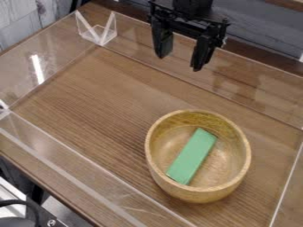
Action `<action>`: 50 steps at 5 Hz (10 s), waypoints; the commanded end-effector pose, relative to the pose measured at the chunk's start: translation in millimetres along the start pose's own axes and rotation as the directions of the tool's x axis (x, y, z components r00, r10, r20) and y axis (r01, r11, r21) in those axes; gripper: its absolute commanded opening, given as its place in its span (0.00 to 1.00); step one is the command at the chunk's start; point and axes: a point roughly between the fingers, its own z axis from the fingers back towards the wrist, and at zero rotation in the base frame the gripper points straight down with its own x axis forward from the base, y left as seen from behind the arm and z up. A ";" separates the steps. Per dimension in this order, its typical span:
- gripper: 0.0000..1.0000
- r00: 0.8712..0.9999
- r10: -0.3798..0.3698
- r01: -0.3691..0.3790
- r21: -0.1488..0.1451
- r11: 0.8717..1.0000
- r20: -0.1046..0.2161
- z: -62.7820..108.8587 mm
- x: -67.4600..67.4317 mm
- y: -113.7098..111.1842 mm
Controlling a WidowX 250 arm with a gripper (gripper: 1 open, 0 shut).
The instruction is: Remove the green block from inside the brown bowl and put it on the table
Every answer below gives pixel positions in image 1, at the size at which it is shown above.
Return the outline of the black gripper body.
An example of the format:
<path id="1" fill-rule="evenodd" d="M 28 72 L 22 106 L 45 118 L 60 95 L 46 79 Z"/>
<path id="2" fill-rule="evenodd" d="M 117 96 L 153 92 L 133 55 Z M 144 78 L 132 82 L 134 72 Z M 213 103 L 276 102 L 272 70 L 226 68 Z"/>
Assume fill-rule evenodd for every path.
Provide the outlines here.
<path id="1" fill-rule="evenodd" d="M 213 46 L 222 47 L 228 18 L 212 9 L 213 0 L 149 0 L 149 23 L 152 18 L 164 21 L 173 33 L 192 39 L 209 35 Z"/>

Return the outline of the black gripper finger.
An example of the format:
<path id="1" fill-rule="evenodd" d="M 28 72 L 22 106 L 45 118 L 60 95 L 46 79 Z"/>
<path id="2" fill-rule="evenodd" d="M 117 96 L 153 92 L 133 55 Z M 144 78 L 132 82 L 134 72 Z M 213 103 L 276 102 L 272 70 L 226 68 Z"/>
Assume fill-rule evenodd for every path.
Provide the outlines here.
<path id="1" fill-rule="evenodd" d="M 193 55 L 190 59 L 190 68 L 194 72 L 200 71 L 204 64 L 209 62 L 213 54 L 213 39 L 208 35 L 201 35 L 196 40 Z"/>
<path id="2" fill-rule="evenodd" d="M 157 18 L 150 19 L 150 36 L 156 56 L 162 59 L 172 52 L 172 30 Z"/>

